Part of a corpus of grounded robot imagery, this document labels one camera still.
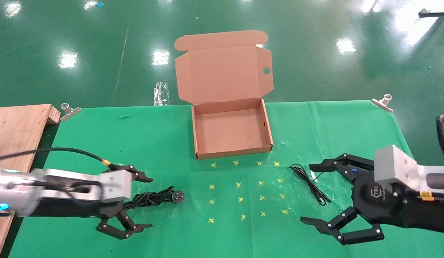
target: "logo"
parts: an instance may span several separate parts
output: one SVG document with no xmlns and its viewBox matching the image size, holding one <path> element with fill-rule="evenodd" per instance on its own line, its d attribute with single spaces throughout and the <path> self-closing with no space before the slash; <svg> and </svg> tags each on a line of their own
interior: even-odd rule
<svg viewBox="0 0 444 258">
<path fill-rule="evenodd" d="M 370 189 L 370 195 L 374 198 L 380 198 L 383 195 L 383 192 L 378 188 L 378 186 L 373 186 L 373 188 Z"/>
</svg>

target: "green cloth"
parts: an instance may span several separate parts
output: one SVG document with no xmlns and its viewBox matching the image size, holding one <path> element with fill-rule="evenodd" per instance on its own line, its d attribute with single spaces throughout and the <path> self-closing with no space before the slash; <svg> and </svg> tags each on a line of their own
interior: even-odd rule
<svg viewBox="0 0 444 258">
<path fill-rule="evenodd" d="M 344 152 L 373 159 L 376 149 L 391 144 L 410 154 L 392 114 L 369 101 L 266 107 L 275 143 L 271 153 L 200 161 L 194 155 L 190 106 L 84 108 L 60 125 L 54 147 L 133 164 L 154 178 L 153 183 L 134 182 L 133 195 L 173 185 L 185 200 L 129 210 L 135 223 L 154 227 L 127 240 L 97 232 L 96 218 L 25 218 L 10 257 L 444 257 L 442 233 L 383 225 L 386 239 L 341 246 L 299 220 L 330 220 L 352 204 L 351 186 L 338 173 L 322 175 L 317 184 L 332 203 L 321 207 L 288 166 L 307 168 Z M 132 118 L 120 120 L 121 114 Z M 67 152 L 50 153 L 45 167 L 91 174 L 105 170 L 99 162 Z M 358 218 L 347 227 L 369 225 Z"/>
</svg>

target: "power cord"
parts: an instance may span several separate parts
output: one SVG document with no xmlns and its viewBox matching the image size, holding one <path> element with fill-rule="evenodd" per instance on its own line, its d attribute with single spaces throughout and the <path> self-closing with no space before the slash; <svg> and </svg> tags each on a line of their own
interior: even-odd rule
<svg viewBox="0 0 444 258">
<path fill-rule="evenodd" d="M 184 200 L 184 193 L 182 191 L 175 191 L 173 186 L 167 189 L 156 192 L 145 192 L 136 194 L 131 201 L 124 203 L 124 209 L 134 209 L 136 207 L 158 206 L 162 202 L 174 202 L 179 204 Z"/>
<path fill-rule="evenodd" d="M 316 198 L 317 202 L 322 205 L 325 206 L 325 204 L 327 203 L 331 203 L 332 201 L 330 201 L 330 199 L 321 191 L 319 190 L 319 188 L 317 188 L 317 186 L 314 184 L 314 181 L 320 177 L 320 175 L 322 175 L 322 173 L 320 173 L 316 178 L 314 178 L 313 181 L 311 181 L 311 179 L 309 179 L 307 172 L 305 171 L 305 169 L 303 168 L 302 165 L 300 164 L 292 164 L 290 166 L 290 168 L 295 172 L 295 174 L 303 179 L 305 181 L 305 183 L 307 183 L 307 185 L 309 186 L 309 189 L 311 190 L 311 193 L 313 193 L 314 197 Z"/>
<path fill-rule="evenodd" d="M 440 145 L 441 153 L 444 157 L 444 132 L 443 132 L 443 124 L 444 124 L 444 115 L 437 116 L 437 138 L 438 145 Z"/>
</svg>

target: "metal clip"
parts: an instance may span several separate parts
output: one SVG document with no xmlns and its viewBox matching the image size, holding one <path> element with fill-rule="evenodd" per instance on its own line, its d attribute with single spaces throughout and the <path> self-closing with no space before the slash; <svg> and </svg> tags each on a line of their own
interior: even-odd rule
<svg viewBox="0 0 444 258">
<path fill-rule="evenodd" d="M 74 116 L 75 114 L 82 111 L 82 108 L 79 106 L 77 108 L 71 108 L 68 103 L 61 104 L 61 109 L 66 113 L 64 116 L 60 118 L 60 121 L 64 122 L 68 120 L 71 116 Z"/>
<path fill-rule="evenodd" d="M 376 99 L 372 99 L 371 102 L 377 106 L 379 106 L 380 108 L 388 111 L 389 113 L 392 113 L 392 111 L 394 111 L 392 108 L 388 107 L 387 104 L 389 103 L 389 101 L 392 100 L 392 96 L 391 94 L 385 94 L 384 98 L 380 99 L 379 101 L 377 101 Z"/>
</svg>

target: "yellow label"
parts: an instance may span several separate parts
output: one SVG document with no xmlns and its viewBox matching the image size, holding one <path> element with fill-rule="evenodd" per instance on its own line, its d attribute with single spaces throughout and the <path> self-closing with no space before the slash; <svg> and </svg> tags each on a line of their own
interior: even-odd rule
<svg viewBox="0 0 444 258">
<path fill-rule="evenodd" d="M 433 201 L 435 198 L 432 196 L 431 191 L 420 191 L 421 199 L 423 201 Z"/>
</svg>

